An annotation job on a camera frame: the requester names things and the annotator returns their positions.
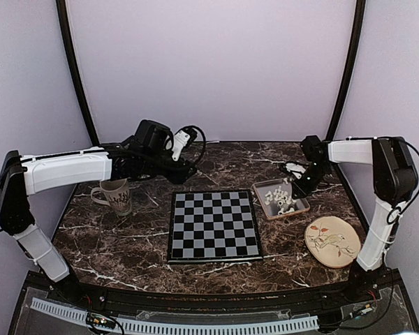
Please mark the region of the black grey chess board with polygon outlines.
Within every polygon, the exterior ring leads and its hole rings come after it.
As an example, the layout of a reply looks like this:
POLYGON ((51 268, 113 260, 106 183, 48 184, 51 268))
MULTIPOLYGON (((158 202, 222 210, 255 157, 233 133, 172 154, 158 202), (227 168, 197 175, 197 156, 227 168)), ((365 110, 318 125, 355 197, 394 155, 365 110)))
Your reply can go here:
POLYGON ((262 259, 250 190, 172 194, 167 254, 170 264, 262 259))

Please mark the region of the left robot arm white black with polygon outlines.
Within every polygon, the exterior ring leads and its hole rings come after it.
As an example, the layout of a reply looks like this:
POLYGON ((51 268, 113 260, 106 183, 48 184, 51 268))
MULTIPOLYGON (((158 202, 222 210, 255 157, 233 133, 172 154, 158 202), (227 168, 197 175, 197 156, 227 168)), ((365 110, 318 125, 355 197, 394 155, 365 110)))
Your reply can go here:
POLYGON ((143 119, 135 133, 122 142, 102 143, 86 149, 46 155, 9 151, 0 171, 0 233, 12 237, 47 278, 58 283, 57 292, 69 304, 84 299, 84 288, 64 256, 38 224, 31 198, 40 198, 90 181, 138 181, 162 176, 183 184, 196 173, 205 147, 194 159, 183 157, 204 132, 187 125, 178 131, 143 119))

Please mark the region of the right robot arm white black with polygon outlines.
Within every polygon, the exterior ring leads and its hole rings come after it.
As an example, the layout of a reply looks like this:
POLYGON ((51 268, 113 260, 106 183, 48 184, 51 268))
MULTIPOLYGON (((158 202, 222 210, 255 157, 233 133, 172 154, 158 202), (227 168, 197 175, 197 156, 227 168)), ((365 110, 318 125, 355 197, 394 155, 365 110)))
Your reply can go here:
POLYGON ((357 265, 371 272, 383 265, 395 241, 399 222, 419 196, 419 150, 403 137, 348 137, 321 140, 308 135, 300 143, 309 167, 292 183, 292 196, 306 198, 318 187, 332 165, 356 164, 371 168, 374 212, 357 265))

